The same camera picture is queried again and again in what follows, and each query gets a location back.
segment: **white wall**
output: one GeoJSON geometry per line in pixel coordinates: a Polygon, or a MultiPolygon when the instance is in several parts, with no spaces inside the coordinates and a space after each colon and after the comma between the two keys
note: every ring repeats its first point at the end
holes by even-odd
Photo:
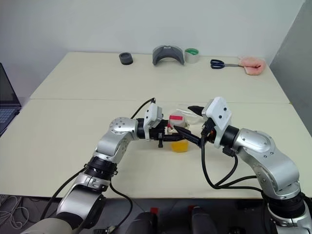
{"type": "Polygon", "coordinates": [[[270,63],[304,0],[0,0],[0,61],[29,96],[67,51],[161,44],[270,63]]]}

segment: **floor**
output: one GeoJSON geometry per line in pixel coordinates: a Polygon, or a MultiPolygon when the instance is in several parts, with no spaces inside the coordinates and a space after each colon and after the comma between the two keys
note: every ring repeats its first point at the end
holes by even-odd
{"type": "MultiPolygon", "coordinates": [[[[207,211],[216,224],[219,234],[230,234],[229,228],[243,227],[247,234],[263,234],[262,200],[237,200],[237,199],[133,199],[134,207],[129,218],[121,225],[115,234],[124,234],[135,217],[151,207],[157,207],[158,232],[160,234],[190,234],[188,207],[197,205],[207,211]]],[[[46,201],[24,200],[24,207],[30,211],[30,218],[38,220],[46,201]]],[[[48,212],[50,214],[56,207],[54,203],[48,212]]],[[[129,209],[129,203],[124,199],[108,199],[102,215],[95,227],[83,230],[82,234],[92,234],[93,229],[106,228],[118,224],[129,209]]],[[[14,215],[16,221],[23,220],[20,211],[14,215]]],[[[23,230],[32,224],[27,223],[23,230]]],[[[0,234],[19,234],[7,221],[0,227],[0,234]]]]}

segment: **white table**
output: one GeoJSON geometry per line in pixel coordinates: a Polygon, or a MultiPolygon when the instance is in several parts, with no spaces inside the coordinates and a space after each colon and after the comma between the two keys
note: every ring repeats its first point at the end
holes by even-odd
{"type": "MultiPolygon", "coordinates": [[[[0,194],[51,196],[91,158],[98,140],[116,117],[129,117],[140,101],[33,99],[0,138],[0,194]]],[[[157,101],[164,117],[178,106],[157,101]]],[[[312,139],[289,104],[229,103],[233,126],[270,134],[278,148],[298,166],[303,192],[312,196],[312,139]]],[[[198,134],[200,125],[191,130],[198,134]]],[[[233,166],[233,159],[211,144],[206,146],[207,169],[213,181],[233,166]]],[[[114,186],[130,197],[256,198],[247,190],[213,190],[204,179],[200,151],[173,153],[169,143],[134,141],[118,164],[114,186]]],[[[242,160],[234,178],[253,175],[242,160]]],[[[241,184],[259,187],[252,179],[241,184]]],[[[112,191],[106,197],[117,197],[112,191]]]]}
{"type": "Polygon", "coordinates": [[[184,66],[167,58],[153,66],[152,55],[133,59],[122,65],[118,54],[68,53],[31,98],[205,102],[222,96],[228,102],[289,103],[268,66],[249,76],[241,67],[210,67],[211,59],[237,63],[233,57],[201,57],[184,66]]]}

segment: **pink sponge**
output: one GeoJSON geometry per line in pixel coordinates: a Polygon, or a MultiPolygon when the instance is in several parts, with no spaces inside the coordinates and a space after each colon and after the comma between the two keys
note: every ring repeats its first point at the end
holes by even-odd
{"type": "Polygon", "coordinates": [[[254,57],[241,58],[238,64],[245,68],[248,75],[259,75],[266,67],[265,61],[254,57]]]}

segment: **tape roll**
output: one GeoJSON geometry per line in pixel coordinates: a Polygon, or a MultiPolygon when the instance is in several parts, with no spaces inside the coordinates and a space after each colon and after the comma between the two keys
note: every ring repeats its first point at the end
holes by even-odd
{"type": "Polygon", "coordinates": [[[184,51],[184,60],[187,63],[196,63],[199,60],[199,51],[194,48],[188,48],[184,51]]]}

